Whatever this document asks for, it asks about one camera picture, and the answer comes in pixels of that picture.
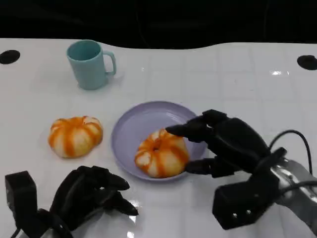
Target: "table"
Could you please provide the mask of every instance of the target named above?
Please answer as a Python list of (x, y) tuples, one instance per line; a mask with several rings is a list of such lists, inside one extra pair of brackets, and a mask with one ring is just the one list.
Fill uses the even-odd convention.
[[(316, 45), (228, 43), (196, 50), (136, 50), (103, 44), (115, 53), (118, 73), (107, 87), (84, 91), (65, 56), (72, 42), (0, 39), (0, 52), (21, 52), (16, 63), (0, 65), (2, 179), (28, 170), (37, 184), (39, 207), (46, 209), (62, 180), (80, 165), (106, 167), (127, 179), (131, 189), (123, 195), (139, 207), (140, 216), (104, 214), (76, 230), (75, 238), (313, 237), (291, 211), (277, 205), (254, 225), (224, 231), (211, 213), (213, 193), (221, 184), (246, 179), (246, 174), (144, 182), (116, 165), (109, 138), (127, 109), (144, 101), (168, 100), (198, 114), (213, 108), (240, 117), (267, 142), (284, 129), (298, 129), (310, 142), (316, 170), (317, 72), (300, 68), (296, 61), (301, 55), (317, 55)], [(57, 118), (80, 115), (100, 119), (104, 140), (83, 159), (60, 159), (47, 143), (50, 125)], [(307, 166), (299, 138), (289, 135), (278, 145), (287, 148), (287, 158)], [(3, 182), (0, 214), (0, 238), (8, 238), (15, 226)]]

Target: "plate rim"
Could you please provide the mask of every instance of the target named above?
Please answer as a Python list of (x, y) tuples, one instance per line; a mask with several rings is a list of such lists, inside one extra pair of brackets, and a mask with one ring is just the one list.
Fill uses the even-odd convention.
[[(178, 107), (185, 108), (185, 109), (188, 110), (190, 113), (192, 113), (193, 116), (195, 116), (195, 117), (197, 116), (197, 115), (196, 115), (192, 110), (190, 110), (189, 108), (187, 108), (187, 107), (185, 107), (185, 106), (183, 106), (183, 105), (177, 104), (177, 103), (173, 103), (173, 102), (169, 102), (169, 101), (149, 101), (149, 102), (144, 102), (144, 103), (140, 103), (140, 104), (138, 104), (138, 105), (135, 105), (135, 106), (133, 106), (132, 108), (130, 108), (129, 110), (127, 110), (125, 113), (123, 113), (123, 114), (119, 117), (119, 119), (116, 121), (116, 123), (114, 124), (114, 127), (113, 127), (112, 132), (111, 132), (111, 136), (110, 136), (110, 139), (111, 139), (111, 150), (112, 150), (113, 155), (114, 155), (114, 157), (115, 157), (116, 163), (118, 163), (119, 166), (120, 166), (122, 169), (124, 169), (126, 172), (128, 172), (130, 175), (135, 176), (135, 177), (137, 177), (137, 178), (139, 178), (139, 179), (142, 179), (142, 180), (155, 181), (155, 182), (160, 182), (160, 181), (161, 181), (161, 182), (164, 182), (164, 181), (171, 181), (171, 180), (175, 180), (175, 179), (180, 179), (180, 178), (182, 178), (182, 177), (188, 175), (187, 172), (182, 172), (182, 173), (179, 174), (179, 175), (176, 175), (176, 176), (173, 176), (173, 177), (168, 177), (168, 178), (152, 178), (152, 177), (150, 177), (150, 176), (148, 176), (148, 178), (145, 178), (145, 177), (142, 177), (142, 176), (140, 176), (140, 175), (136, 175), (136, 174), (132, 173), (131, 171), (129, 171), (129, 170), (122, 164), (122, 162), (117, 158), (117, 155), (116, 155), (116, 152), (115, 152), (115, 149), (114, 149), (114, 134), (113, 134), (113, 133), (114, 133), (115, 129), (118, 127), (118, 125), (119, 125), (120, 121), (122, 120), (122, 118), (123, 118), (125, 115), (129, 114), (131, 111), (133, 111), (133, 110), (135, 110), (136, 108), (141, 107), (141, 106), (143, 106), (143, 105), (145, 105), (145, 104), (162, 104), (162, 103), (164, 103), (164, 104), (174, 104), (174, 105), (176, 105), (176, 106), (178, 106)], [(203, 151), (202, 155), (200, 156), (200, 158), (204, 155), (204, 153), (205, 153), (205, 151), (206, 151), (206, 149), (207, 149), (207, 145), (206, 145), (206, 144), (201, 144), (201, 147), (202, 147), (202, 149), (204, 149), (204, 151)]]

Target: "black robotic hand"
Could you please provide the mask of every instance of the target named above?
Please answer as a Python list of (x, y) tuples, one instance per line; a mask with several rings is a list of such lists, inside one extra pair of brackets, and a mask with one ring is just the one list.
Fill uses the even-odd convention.
[(213, 159), (189, 162), (187, 172), (213, 178), (240, 170), (252, 174), (247, 181), (219, 186), (214, 193), (212, 213), (225, 230), (256, 222), (272, 205), (279, 179), (269, 169), (283, 159), (284, 148), (271, 153), (248, 124), (215, 110), (166, 130), (192, 142), (205, 141), (216, 154)]
[(129, 188), (126, 180), (108, 169), (80, 166), (59, 186), (50, 212), (57, 214), (71, 231), (102, 209), (137, 216), (137, 209), (119, 192)]
[(50, 228), (60, 238), (72, 238), (70, 231), (102, 210), (138, 215), (119, 192), (130, 187), (128, 182), (97, 166), (73, 170), (59, 186), (50, 211), (38, 210), (36, 185), (27, 171), (6, 175), (5, 186), (17, 227), (13, 238), (20, 230), (29, 238), (40, 238)]
[(187, 137), (192, 142), (205, 141), (217, 156), (189, 162), (186, 171), (194, 174), (211, 174), (214, 178), (232, 175), (243, 170), (253, 173), (270, 151), (248, 124), (238, 118), (209, 110), (184, 125), (167, 127), (174, 135)]

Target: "black cable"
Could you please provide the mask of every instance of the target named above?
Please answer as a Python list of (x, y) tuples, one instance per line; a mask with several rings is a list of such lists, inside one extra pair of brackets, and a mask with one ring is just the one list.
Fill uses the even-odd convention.
[(150, 45), (149, 43), (146, 41), (143, 33), (142, 33), (142, 29), (141, 29), (141, 23), (140, 23), (140, 19), (139, 19), (139, 14), (138, 14), (138, 0), (134, 0), (134, 8), (135, 8), (135, 16), (136, 16), (136, 20), (137, 20), (137, 24), (138, 24), (138, 31), (139, 31), (139, 35), (143, 41), (143, 43), (146, 45), (146, 47), (148, 49), (150, 49)]
[(21, 231), (21, 229), (20, 229), (20, 228), (17, 228), (17, 229), (15, 230), (15, 232), (12, 234), (11, 238), (16, 238), (17, 235), (20, 233), (20, 231)]
[(312, 165), (312, 155), (311, 155), (311, 150), (309, 148), (309, 144), (306, 140), (306, 138), (304, 137), (304, 135), (302, 133), (300, 133), (299, 131), (297, 130), (286, 130), (286, 131), (283, 131), (281, 133), (279, 133), (274, 139), (273, 141), (270, 143), (269, 145), (269, 150), (272, 149), (273, 145), (275, 144), (275, 142), (281, 138), (282, 136), (286, 135), (286, 134), (290, 134), (290, 133), (293, 133), (293, 134), (296, 134), (298, 136), (301, 137), (301, 139), (303, 140), (304, 144), (305, 144), (305, 147), (306, 147), (306, 151), (307, 151), (307, 158), (308, 158), (308, 166), (309, 166), (309, 173), (311, 175), (313, 175), (313, 165)]
[(280, 196), (283, 196), (285, 193), (289, 191), (293, 191), (293, 190), (299, 189), (300, 187), (306, 187), (306, 186), (317, 187), (317, 181), (310, 180), (310, 181), (304, 181), (304, 182), (292, 184), (286, 188), (281, 189), (278, 195), (276, 196), (276, 199), (278, 199)]

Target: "orange striped bun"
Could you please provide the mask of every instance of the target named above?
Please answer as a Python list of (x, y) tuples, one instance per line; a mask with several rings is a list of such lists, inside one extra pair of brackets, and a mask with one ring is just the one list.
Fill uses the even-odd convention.
[(136, 153), (134, 162), (147, 175), (167, 178), (182, 173), (189, 161), (182, 137), (161, 129), (149, 135)]
[(102, 138), (99, 120), (84, 116), (54, 121), (48, 141), (59, 156), (75, 158), (88, 154)]

